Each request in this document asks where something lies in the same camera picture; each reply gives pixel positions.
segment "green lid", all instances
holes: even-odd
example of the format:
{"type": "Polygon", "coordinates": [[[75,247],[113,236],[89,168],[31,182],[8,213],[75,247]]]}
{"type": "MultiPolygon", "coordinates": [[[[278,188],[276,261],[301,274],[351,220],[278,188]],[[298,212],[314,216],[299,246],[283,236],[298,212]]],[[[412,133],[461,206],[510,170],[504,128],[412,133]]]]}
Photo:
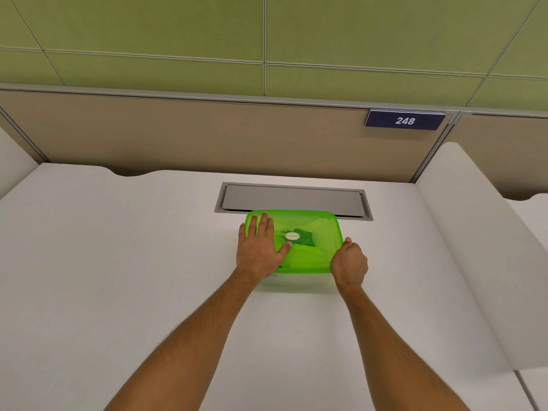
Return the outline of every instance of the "green lid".
{"type": "MultiPolygon", "coordinates": [[[[253,215],[257,225],[264,210],[254,210],[245,220],[246,234],[253,215]]],[[[342,246],[343,236],[335,215],[311,210],[268,210],[274,220],[274,248],[287,241],[293,247],[276,273],[328,273],[329,263],[342,246]]]]}

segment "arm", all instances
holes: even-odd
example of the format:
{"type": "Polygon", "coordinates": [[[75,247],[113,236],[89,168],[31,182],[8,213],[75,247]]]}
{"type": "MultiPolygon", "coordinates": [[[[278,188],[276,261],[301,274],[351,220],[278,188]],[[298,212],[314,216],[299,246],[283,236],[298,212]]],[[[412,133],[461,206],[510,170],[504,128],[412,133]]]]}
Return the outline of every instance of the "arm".
{"type": "Polygon", "coordinates": [[[398,336],[362,289],[367,258],[346,238],[331,262],[362,354],[367,384],[377,411],[447,410],[468,407],[398,336]]]}
{"type": "Polygon", "coordinates": [[[274,225],[264,213],[238,234],[236,269],[142,363],[105,411],[196,411],[202,404],[237,314],[255,286],[282,263],[291,248],[274,250],[274,225]]]}

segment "green ceiling tile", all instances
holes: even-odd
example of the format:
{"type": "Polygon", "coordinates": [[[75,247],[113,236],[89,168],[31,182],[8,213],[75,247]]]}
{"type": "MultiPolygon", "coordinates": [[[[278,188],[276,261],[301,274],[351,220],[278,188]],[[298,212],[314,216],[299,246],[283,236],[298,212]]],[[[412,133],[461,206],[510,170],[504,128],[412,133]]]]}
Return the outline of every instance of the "green ceiling tile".
{"type": "Polygon", "coordinates": [[[463,106],[481,80],[480,76],[269,65],[266,95],[463,106]]]}
{"type": "Polygon", "coordinates": [[[270,62],[487,73],[536,0],[267,0],[270,62]]]}
{"type": "Polygon", "coordinates": [[[50,53],[70,86],[262,95],[263,65],[50,53]]]}
{"type": "Polygon", "coordinates": [[[39,47],[11,0],[0,0],[0,46],[39,47]]]}
{"type": "Polygon", "coordinates": [[[548,110],[548,80],[487,78],[471,107],[548,110]]]}
{"type": "Polygon", "coordinates": [[[45,49],[263,59],[263,0],[14,0],[45,49]]]}
{"type": "Polygon", "coordinates": [[[541,0],[493,69],[495,74],[548,76],[548,0],[541,0]]]}
{"type": "Polygon", "coordinates": [[[42,52],[0,50],[0,82],[62,85],[42,52]]]}

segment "navy blue sign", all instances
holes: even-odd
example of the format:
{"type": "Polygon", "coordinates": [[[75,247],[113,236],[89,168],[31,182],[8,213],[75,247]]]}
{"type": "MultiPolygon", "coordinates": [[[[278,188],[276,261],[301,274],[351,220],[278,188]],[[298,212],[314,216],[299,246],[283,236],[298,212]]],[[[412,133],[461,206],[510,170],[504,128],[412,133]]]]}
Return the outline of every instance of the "navy blue sign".
{"type": "Polygon", "coordinates": [[[366,126],[435,131],[445,116],[443,113],[370,110],[367,115],[366,126]]]}

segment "hand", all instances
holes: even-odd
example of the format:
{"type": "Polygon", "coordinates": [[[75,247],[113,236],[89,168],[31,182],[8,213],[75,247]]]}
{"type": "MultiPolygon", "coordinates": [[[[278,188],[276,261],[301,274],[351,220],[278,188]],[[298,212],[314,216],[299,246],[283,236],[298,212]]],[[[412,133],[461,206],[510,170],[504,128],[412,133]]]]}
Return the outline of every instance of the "hand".
{"type": "Polygon", "coordinates": [[[367,257],[362,254],[362,249],[350,238],[346,238],[342,247],[335,253],[331,260],[331,274],[341,291],[362,287],[363,278],[369,269],[367,257]]]}
{"type": "Polygon", "coordinates": [[[236,270],[243,274],[249,274],[260,281],[270,276],[280,266],[292,246],[292,242],[286,242],[276,252],[274,249],[274,220],[264,212],[257,230],[257,216],[253,215],[249,223],[247,238],[245,237],[245,224],[240,225],[236,270]]]}

